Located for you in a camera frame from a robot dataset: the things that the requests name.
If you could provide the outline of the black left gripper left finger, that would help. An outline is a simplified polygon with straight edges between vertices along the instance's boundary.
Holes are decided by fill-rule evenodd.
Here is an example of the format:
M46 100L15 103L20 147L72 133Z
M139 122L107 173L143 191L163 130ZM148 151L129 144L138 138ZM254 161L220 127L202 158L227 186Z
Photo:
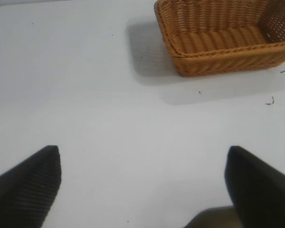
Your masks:
M0 175L0 228L42 227L61 180L56 145L42 148Z

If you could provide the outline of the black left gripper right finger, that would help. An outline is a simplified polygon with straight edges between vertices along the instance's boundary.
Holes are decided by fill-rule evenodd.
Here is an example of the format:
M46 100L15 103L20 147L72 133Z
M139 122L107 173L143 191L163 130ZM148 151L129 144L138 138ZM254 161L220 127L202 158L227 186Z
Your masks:
M285 228L285 175L240 146L231 146L225 183L246 228Z

